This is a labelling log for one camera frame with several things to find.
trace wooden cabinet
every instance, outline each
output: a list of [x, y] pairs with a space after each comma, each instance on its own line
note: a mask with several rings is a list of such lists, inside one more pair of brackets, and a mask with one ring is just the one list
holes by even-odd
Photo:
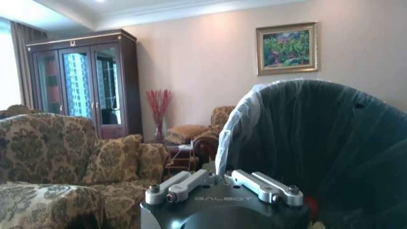
[[143, 133], [133, 35], [95, 32], [27, 48], [36, 109], [92, 119], [104, 139]]

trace window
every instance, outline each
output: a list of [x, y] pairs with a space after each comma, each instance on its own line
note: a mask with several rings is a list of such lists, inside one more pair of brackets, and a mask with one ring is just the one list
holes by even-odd
[[14, 55], [14, 41], [10, 21], [0, 18], [0, 110], [22, 104], [18, 66]]

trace painting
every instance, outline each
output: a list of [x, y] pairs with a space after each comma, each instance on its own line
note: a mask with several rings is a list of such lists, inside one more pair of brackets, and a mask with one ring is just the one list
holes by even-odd
[[318, 71], [317, 24], [257, 29], [258, 75]]

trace logo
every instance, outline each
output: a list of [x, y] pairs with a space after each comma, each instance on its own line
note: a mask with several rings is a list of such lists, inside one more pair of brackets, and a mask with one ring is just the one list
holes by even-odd
[[223, 198], [218, 198], [218, 197], [195, 197], [197, 201], [249, 201], [251, 199], [251, 197], [223, 197]]

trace gold frame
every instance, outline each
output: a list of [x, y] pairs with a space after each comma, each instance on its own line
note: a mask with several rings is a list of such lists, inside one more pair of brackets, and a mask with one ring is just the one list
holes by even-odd
[[[265, 68], [263, 58], [263, 35], [267, 33], [282, 33], [301, 30], [310, 30], [310, 64], [293, 67]], [[315, 72], [319, 69], [319, 52], [318, 52], [318, 22], [271, 26], [257, 28], [258, 41], [258, 76], [274, 75], [283, 73]]]

